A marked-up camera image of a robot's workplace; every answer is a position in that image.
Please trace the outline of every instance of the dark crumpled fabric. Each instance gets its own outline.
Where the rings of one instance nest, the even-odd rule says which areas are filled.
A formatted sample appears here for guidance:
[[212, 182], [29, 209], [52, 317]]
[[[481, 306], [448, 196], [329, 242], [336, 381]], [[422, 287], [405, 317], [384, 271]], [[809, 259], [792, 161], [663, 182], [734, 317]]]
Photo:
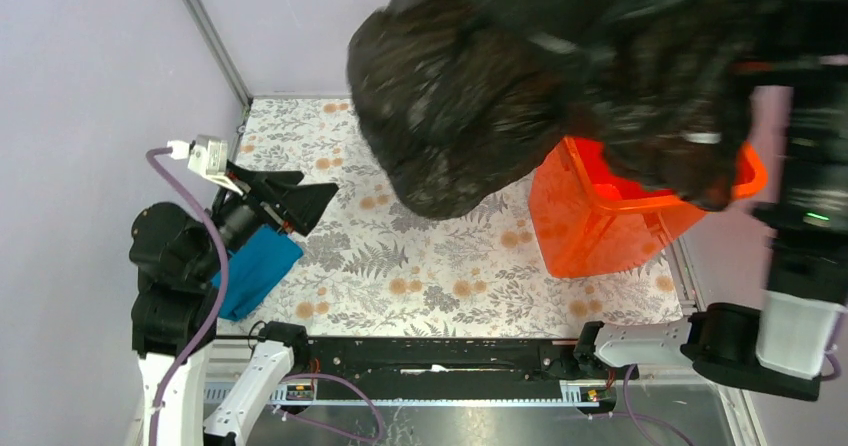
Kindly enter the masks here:
[[566, 134], [603, 142], [615, 174], [721, 210], [751, 129], [732, 65], [797, 1], [391, 0], [351, 40], [352, 101], [420, 216], [469, 212]]

